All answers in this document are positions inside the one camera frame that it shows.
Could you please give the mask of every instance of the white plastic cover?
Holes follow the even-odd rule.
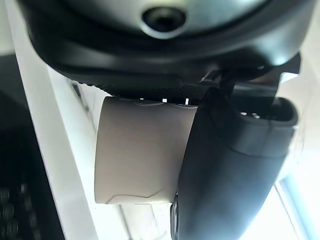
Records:
[[[197,108],[104,99],[95,155],[95,201],[171,202]]]

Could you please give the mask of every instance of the white surface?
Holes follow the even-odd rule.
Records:
[[[96,143],[96,202],[172,202],[196,111],[192,106],[106,97]]]

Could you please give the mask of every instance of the black plastic housing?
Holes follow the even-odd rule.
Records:
[[[173,89],[173,98],[177,91],[188,98],[211,71],[288,62],[303,42],[315,0],[270,0],[231,25],[170,40],[109,29],[63,0],[18,3],[36,52],[63,75],[122,97]]]
[[[298,122],[288,100],[269,103],[268,97],[230,102],[215,88],[206,94],[178,179],[177,240],[237,240],[254,219]]]

